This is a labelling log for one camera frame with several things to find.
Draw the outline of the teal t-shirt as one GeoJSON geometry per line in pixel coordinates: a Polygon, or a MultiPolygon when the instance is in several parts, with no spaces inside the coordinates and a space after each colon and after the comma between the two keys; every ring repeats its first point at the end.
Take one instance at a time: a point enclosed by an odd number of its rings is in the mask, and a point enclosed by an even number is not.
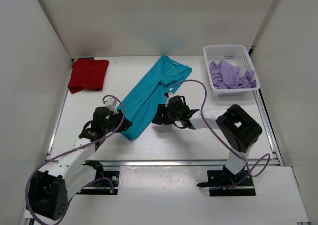
{"type": "Polygon", "coordinates": [[[158,105],[166,102],[164,94],[170,88],[176,92],[181,86],[179,83],[191,73],[191,67],[161,56],[117,106],[125,110],[126,119],[132,122],[121,134],[130,141],[137,139],[155,117],[158,105]]]}

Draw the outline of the red t-shirt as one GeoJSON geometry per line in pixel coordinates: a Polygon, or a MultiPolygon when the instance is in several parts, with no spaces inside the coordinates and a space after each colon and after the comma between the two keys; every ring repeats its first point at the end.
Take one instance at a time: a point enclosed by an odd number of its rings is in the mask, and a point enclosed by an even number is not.
{"type": "Polygon", "coordinates": [[[102,91],[108,60],[78,58],[72,65],[68,89],[71,94],[82,90],[102,91]]]}

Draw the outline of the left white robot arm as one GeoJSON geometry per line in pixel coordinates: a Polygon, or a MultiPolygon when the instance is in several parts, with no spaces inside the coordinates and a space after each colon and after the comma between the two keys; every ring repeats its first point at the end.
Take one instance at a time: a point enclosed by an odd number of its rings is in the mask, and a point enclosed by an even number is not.
{"type": "Polygon", "coordinates": [[[108,137],[131,126],[124,110],[97,107],[72,149],[46,161],[30,176],[25,192],[27,210],[53,221],[61,219],[76,193],[89,183],[103,180],[102,164],[89,157],[108,137]]]}

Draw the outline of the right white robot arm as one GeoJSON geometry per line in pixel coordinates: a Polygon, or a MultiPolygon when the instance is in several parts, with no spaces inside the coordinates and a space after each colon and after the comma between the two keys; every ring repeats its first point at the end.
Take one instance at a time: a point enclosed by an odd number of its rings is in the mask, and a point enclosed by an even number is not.
{"type": "Polygon", "coordinates": [[[237,104],[226,110],[202,112],[190,109],[184,96],[173,96],[159,104],[152,123],[180,129],[220,130],[231,148],[224,171],[232,176],[241,174],[251,148],[262,134],[261,126],[237,104]]]}

